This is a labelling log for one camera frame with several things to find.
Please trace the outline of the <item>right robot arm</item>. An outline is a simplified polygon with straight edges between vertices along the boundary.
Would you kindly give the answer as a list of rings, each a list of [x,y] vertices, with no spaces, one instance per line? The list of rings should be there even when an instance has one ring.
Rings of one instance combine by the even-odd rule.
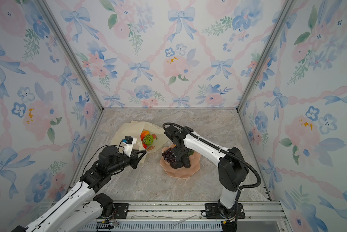
[[[257,171],[247,163],[240,150],[216,145],[202,138],[189,127],[182,127],[175,123],[163,124],[164,134],[172,141],[174,147],[170,149],[166,159],[172,167],[187,162],[189,153],[197,152],[214,163],[218,168],[218,177],[223,190],[218,200],[219,214],[224,218],[236,217],[237,205],[241,191],[252,188],[253,185],[242,185],[248,173],[252,171],[259,186]]]

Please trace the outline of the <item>yellow plastic bag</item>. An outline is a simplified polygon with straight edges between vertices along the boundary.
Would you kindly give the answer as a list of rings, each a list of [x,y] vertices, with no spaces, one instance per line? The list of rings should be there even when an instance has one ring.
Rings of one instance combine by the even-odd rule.
[[[148,155],[161,151],[162,147],[168,142],[163,128],[149,122],[131,121],[130,123],[123,124],[117,130],[110,144],[119,145],[125,136],[131,136],[137,138],[137,143],[133,146],[133,149],[145,150],[140,138],[141,133],[145,130],[150,131],[150,134],[154,137],[154,142],[152,145],[147,146],[147,154],[142,159],[142,162],[144,162]]]

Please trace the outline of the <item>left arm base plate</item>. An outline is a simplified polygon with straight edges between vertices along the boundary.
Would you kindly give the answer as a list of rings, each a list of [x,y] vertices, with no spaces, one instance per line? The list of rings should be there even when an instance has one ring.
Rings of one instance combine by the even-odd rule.
[[[111,218],[126,219],[129,212],[129,205],[128,203],[113,203]]]

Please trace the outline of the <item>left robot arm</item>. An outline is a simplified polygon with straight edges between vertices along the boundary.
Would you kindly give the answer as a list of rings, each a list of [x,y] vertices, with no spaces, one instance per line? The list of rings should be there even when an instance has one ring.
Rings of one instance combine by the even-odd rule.
[[[106,145],[96,154],[98,160],[84,170],[79,182],[53,207],[27,226],[16,226],[15,232],[76,232],[99,217],[109,220],[118,209],[111,197],[100,190],[127,167],[137,168],[146,155],[132,145]]]

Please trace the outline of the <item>red-yellow mango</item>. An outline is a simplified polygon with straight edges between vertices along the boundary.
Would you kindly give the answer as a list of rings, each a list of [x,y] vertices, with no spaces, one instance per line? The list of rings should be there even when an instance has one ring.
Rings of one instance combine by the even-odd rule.
[[[140,135],[141,140],[143,140],[147,135],[150,135],[150,131],[144,130]]]

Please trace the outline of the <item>green custard apple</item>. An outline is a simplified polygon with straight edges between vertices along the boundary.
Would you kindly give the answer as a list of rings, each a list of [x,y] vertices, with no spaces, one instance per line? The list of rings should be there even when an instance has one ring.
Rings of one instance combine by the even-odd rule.
[[[147,146],[152,145],[153,142],[154,142],[154,137],[151,134],[146,135],[142,140],[142,143],[147,145]]]

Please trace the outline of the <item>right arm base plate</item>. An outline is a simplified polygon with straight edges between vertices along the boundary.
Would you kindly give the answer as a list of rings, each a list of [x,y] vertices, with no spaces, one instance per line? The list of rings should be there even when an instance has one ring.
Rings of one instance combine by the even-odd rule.
[[[206,203],[205,210],[201,215],[207,219],[245,219],[245,211],[242,204],[235,204],[232,208],[227,209],[220,202]]]

